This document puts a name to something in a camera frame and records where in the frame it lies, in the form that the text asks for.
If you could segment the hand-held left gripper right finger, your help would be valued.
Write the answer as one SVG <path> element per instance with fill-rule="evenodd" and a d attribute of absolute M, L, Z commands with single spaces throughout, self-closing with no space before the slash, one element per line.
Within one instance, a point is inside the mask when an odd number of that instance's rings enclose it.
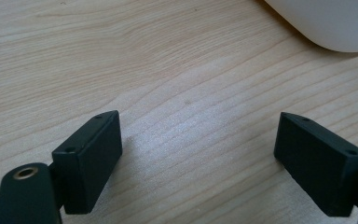
<path fill-rule="evenodd" d="M 282 112 L 274 157 L 326 215 L 358 207 L 358 147 L 317 122 Z"/>

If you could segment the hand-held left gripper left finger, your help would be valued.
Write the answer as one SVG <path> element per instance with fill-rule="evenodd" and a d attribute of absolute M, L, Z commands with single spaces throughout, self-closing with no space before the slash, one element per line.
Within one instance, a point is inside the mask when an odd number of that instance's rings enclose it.
<path fill-rule="evenodd" d="M 90 213 L 122 155 L 119 113 L 94 116 L 52 152 L 67 214 Z"/>

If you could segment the white plastic bin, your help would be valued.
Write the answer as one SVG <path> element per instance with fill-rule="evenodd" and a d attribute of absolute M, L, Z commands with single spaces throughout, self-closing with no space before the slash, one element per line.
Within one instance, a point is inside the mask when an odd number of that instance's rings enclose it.
<path fill-rule="evenodd" d="M 358 52 L 358 0 L 265 0 L 313 43 Z"/>

